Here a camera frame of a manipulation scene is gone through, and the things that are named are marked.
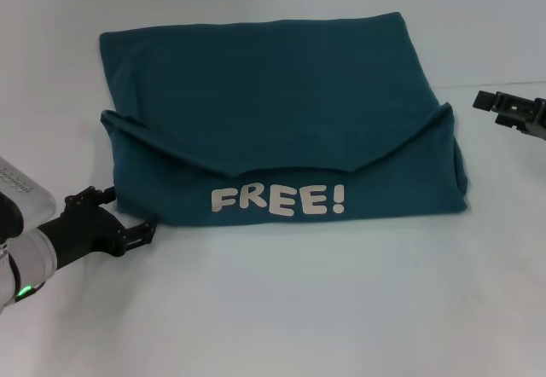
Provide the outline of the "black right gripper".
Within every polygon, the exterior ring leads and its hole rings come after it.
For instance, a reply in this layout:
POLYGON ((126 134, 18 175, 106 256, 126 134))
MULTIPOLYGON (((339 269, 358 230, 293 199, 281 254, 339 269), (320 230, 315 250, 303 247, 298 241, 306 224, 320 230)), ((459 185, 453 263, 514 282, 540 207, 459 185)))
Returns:
POLYGON ((473 107, 498 113, 495 119, 498 125, 514 127, 521 133, 546 140, 546 101, 543 98, 532 101, 507 93, 481 90, 473 102, 473 107))

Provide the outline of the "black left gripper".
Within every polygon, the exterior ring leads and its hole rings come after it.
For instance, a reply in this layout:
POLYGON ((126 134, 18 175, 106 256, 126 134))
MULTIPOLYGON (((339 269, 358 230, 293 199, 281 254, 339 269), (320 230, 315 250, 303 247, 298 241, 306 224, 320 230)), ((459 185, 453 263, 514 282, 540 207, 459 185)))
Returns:
POLYGON ((38 227, 54 249, 58 270, 92 252, 121 257, 152 242, 158 220, 150 219, 124 228, 103 208, 115 200, 114 186, 104 190, 89 187, 66 197, 61 215, 38 227))

